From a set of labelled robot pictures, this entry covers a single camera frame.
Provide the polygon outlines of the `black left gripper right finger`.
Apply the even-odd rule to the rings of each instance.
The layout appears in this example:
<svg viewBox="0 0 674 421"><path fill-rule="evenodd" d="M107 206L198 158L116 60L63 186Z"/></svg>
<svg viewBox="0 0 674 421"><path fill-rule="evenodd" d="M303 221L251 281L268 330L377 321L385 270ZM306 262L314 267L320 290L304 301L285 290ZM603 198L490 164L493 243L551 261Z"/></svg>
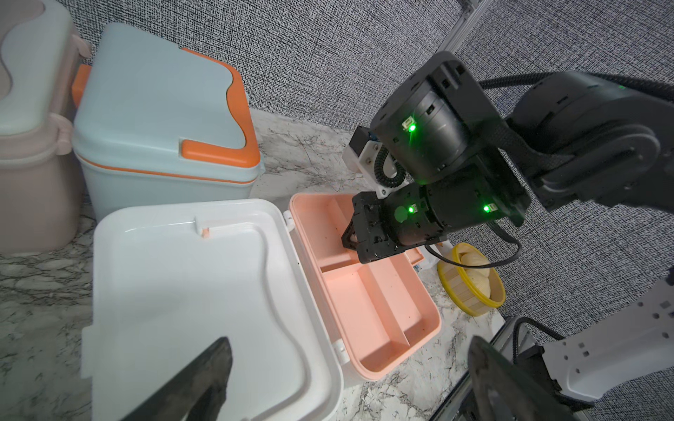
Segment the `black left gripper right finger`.
<svg viewBox="0 0 674 421"><path fill-rule="evenodd" d="M519 420L574 420L579 402L564 396L551 377L544 347L533 346L512 364L489 342L470 342L469 371L479 417L497 420L491 396L496 394Z"/></svg>

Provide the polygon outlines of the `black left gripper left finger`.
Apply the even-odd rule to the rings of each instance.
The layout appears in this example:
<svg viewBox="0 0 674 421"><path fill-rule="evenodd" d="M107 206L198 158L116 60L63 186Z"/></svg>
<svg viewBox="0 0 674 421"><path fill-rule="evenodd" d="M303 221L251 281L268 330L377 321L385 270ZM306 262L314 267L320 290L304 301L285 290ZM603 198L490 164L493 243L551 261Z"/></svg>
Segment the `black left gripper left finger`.
<svg viewBox="0 0 674 421"><path fill-rule="evenodd" d="M228 338L215 340L126 420L215 420L226 402L233 367Z"/></svg>

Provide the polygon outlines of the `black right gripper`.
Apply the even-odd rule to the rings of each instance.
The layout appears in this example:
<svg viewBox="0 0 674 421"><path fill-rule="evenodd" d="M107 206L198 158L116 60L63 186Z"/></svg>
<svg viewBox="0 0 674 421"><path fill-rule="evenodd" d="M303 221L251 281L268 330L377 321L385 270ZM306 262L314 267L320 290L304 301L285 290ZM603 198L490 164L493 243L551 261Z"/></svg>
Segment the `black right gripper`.
<svg viewBox="0 0 674 421"><path fill-rule="evenodd" d="M413 183L383 199L371 191L361 192L353 196L352 205L354 212L342 245L355 251L363 264L417 247L430 251L450 233L482 224L501 240L519 245L496 223L505 211L483 180Z"/></svg>

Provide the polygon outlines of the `white pink medicine chest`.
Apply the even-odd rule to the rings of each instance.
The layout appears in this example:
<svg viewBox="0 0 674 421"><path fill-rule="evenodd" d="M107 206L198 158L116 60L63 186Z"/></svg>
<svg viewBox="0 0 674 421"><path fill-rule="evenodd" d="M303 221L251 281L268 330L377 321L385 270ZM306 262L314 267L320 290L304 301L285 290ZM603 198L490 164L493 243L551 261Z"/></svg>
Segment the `white pink medicine chest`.
<svg viewBox="0 0 674 421"><path fill-rule="evenodd" d="M410 250L363 264L342 244L349 194L118 210L94 234L82 332L92 417L121 420L191 378L209 348L232 367L220 420L322 420L346 382L377 381L439 333Z"/></svg>

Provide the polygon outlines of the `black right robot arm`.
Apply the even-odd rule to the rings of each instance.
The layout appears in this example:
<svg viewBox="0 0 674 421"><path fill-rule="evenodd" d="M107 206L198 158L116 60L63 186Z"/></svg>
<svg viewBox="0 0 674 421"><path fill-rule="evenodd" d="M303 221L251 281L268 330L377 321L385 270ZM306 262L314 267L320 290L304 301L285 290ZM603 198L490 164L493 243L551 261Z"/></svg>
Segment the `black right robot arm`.
<svg viewBox="0 0 674 421"><path fill-rule="evenodd" d="M432 56L356 137L381 142L397 173L386 198L354 196L342 245L371 263L430 248L467 227L521 226L533 198L673 209L673 88L621 75L473 78ZM470 342L469 371L436 411L450 420L572 420L610 389L673 364L673 280L580 333L504 356Z"/></svg>

